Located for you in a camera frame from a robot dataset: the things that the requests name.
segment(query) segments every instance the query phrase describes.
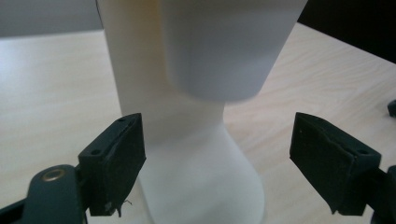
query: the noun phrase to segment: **small black object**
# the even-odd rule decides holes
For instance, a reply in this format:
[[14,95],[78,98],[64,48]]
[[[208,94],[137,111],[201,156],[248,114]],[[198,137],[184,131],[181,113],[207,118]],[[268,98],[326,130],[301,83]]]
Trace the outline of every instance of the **small black object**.
[[332,212],[361,216],[374,210],[372,223],[396,223],[396,168],[385,174],[381,155],[330,122],[297,113],[290,158]]
[[390,102],[388,104],[388,111],[391,117],[396,118],[396,100]]
[[0,210],[0,223],[87,223],[87,208],[92,216],[120,215],[146,160],[141,115],[114,121],[78,159],[76,168],[58,165],[35,175],[26,199]]

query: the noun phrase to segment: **wooden table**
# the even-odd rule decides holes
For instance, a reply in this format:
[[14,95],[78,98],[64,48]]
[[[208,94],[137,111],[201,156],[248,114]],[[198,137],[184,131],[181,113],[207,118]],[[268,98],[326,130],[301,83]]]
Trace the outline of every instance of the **wooden table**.
[[[297,111],[322,117],[396,164],[396,65],[296,24],[255,98],[228,105],[235,141],[262,177],[264,223],[369,223],[332,215],[289,159]],[[114,119],[120,106],[104,33],[0,39],[0,207],[22,199],[30,179],[78,153]],[[125,216],[91,223],[151,223],[135,185]]]

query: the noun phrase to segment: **tabletop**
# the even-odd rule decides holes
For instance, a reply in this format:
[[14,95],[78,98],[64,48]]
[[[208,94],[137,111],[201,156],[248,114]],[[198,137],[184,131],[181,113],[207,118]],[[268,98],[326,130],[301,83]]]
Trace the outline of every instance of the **tabletop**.
[[[332,215],[290,160],[296,112],[336,125],[396,164],[396,65],[299,23],[261,92],[227,105],[224,120],[260,174],[264,223],[369,223]],[[103,31],[0,39],[0,207],[26,196],[30,179],[78,153],[113,120],[120,104]],[[90,223],[151,223],[139,183],[124,217]]]

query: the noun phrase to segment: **white object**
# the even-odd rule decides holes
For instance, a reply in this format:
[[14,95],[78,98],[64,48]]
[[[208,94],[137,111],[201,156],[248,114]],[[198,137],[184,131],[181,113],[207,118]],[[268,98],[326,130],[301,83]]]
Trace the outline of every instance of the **white object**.
[[154,223],[262,220],[262,181],[222,112],[262,87],[304,2],[98,1],[122,114],[143,115]]

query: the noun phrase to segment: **rounded base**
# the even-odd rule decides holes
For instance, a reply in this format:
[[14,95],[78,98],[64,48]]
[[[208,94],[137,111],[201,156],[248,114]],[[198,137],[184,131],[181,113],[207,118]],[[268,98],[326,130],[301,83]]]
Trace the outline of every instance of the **rounded base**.
[[154,223],[262,221],[262,181],[223,124],[147,148],[139,179]]

